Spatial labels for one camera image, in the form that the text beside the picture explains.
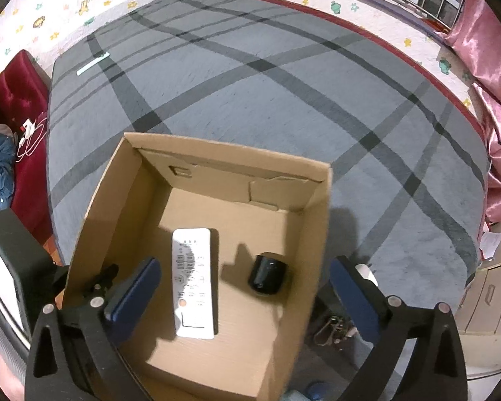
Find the bed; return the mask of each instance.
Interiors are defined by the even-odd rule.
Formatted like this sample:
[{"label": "bed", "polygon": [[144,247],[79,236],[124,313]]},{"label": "bed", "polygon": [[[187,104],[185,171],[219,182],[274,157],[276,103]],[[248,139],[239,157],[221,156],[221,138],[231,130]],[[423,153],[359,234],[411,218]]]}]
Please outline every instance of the bed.
[{"label": "bed", "polygon": [[[427,72],[377,42],[337,17],[268,0],[155,0],[82,39],[54,65],[48,112],[63,261],[123,132],[183,135],[331,163],[326,261],[345,254],[371,265],[385,295],[456,309],[479,259],[482,130]],[[310,331],[341,312],[327,266]],[[292,387],[326,378],[336,399],[370,348],[356,339],[338,352],[309,336]]]}]

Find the open cardboard box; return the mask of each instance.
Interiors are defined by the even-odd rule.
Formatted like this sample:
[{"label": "open cardboard box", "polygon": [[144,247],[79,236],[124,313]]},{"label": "open cardboard box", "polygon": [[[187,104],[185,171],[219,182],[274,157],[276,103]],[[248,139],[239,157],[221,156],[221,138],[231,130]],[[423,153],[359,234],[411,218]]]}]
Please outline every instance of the open cardboard box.
[{"label": "open cardboard box", "polygon": [[[109,264],[119,278],[154,256],[162,281],[120,347],[154,399],[277,401],[290,378],[317,292],[331,170],[296,156],[184,137],[126,133],[88,207],[64,306]],[[171,239],[212,231],[213,340],[176,337]],[[247,285],[254,256],[289,265],[275,296]]]}]

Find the remote control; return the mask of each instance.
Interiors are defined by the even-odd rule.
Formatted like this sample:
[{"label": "remote control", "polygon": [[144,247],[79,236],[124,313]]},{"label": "remote control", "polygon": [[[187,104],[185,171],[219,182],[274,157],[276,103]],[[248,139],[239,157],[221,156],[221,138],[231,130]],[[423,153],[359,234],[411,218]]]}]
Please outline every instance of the remote control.
[{"label": "remote control", "polygon": [[172,233],[172,301],[176,336],[214,338],[209,229]]}]

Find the silver bolt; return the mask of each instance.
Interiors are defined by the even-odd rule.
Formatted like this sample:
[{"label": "silver bolt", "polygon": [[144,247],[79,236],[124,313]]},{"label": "silver bolt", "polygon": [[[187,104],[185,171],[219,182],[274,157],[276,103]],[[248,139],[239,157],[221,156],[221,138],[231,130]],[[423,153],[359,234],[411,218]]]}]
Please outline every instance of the silver bolt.
[{"label": "silver bolt", "polygon": [[49,314],[54,311],[54,305],[48,303],[43,307],[43,313]]},{"label": "silver bolt", "polygon": [[91,307],[100,307],[104,304],[104,299],[102,297],[94,297],[91,299]]},{"label": "silver bolt", "polygon": [[401,300],[398,296],[389,296],[388,297],[388,304],[393,307],[399,307],[403,303],[403,300]]},{"label": "silver bolt", "polygon": [[444,303],[443,301],[441,303],[438,303],[438,309],[440,310],[440,312],[443,313],[451,312],[451,307],[447,303]]}]

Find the wallpaper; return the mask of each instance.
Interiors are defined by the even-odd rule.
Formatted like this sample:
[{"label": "wallpaper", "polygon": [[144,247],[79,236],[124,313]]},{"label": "wallpaper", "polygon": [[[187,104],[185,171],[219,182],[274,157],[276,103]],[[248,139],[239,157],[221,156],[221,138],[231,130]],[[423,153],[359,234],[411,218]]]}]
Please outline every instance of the wallpaper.
[{"label": "wallpaper", "polygon": [[[11,0],[0,15],[0,71],[20,49],[47,72],[82,37],[153,0]],[[386,40],[422,65],[477,116],[481,105],[461,60],[430,37],[359,0],[289,0],[332,13]]]}]

